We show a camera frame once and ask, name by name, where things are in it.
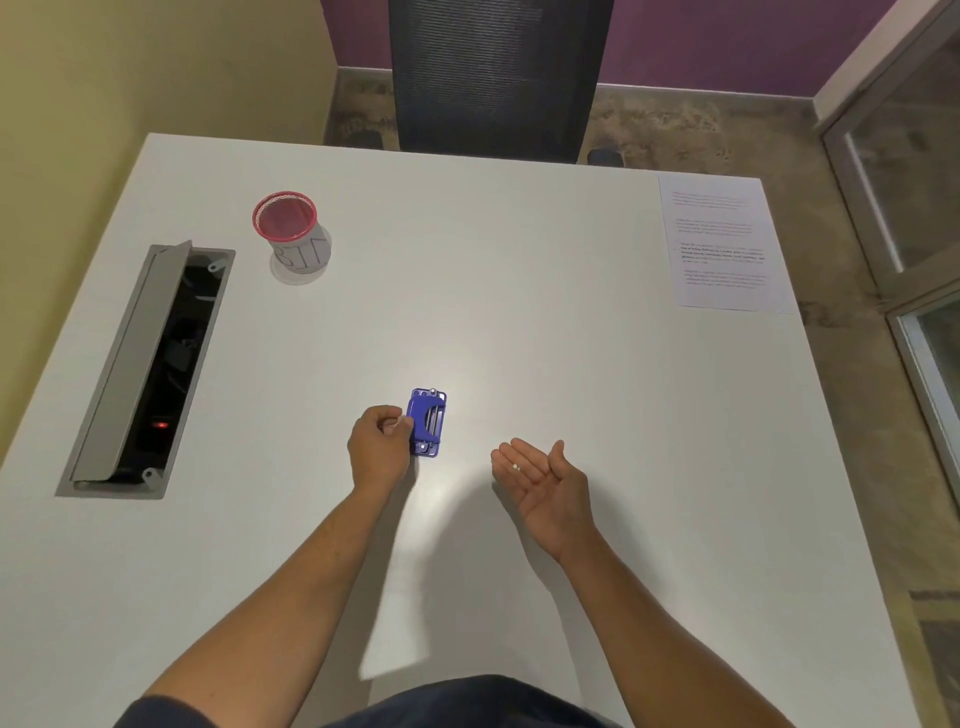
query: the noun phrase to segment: person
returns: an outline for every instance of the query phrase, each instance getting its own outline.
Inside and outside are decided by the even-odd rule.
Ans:
[[[348,441],[352,492],[256,591],[200,637],[123,714],[117,728],[280,728],[324,663],[387,499],[406,474],[413,422],[371,407]],[[491,453],[533,539],[560,565],[589,618],[636,726],[787,728],[787,719],[694,639],[617,558],[590,513],[588,479],[563,441]],[[420,686],[337,728],[601,728],[585,710],[507,677]]]

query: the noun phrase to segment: glass door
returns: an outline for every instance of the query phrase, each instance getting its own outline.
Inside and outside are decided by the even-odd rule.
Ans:
[[[824,141],[960,499],[960,0]]]

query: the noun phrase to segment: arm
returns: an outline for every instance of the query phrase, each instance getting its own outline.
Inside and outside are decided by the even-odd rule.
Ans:
[[[252,595],[147,690],[221,728],[287,726],[320,671],[373,528],[409,465],[410,418],[372,407],[348,449],[353,491]]]
[[[566,461],[563,442],[547,455],[514,440],[491,459],[531,535],[570,580],[635,725],[790,728],[617,558],[593,524],[587,477]]]

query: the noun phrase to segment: mesh pencil cup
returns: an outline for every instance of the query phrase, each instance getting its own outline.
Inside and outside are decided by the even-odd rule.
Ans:
[[[270,269],[284,283],[309,283],[330,262],[330,235],[306,195],[275,192],[264,198],[253,209],[253,229],[273,247]]]

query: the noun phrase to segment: blue hole punch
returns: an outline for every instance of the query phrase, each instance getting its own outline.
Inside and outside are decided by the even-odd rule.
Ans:
[[[410,451],[424,457],[437,457],[440,433],[444,429],[446,392],[436,389],[415,389],[407,404],[407,416],[414,419]]]

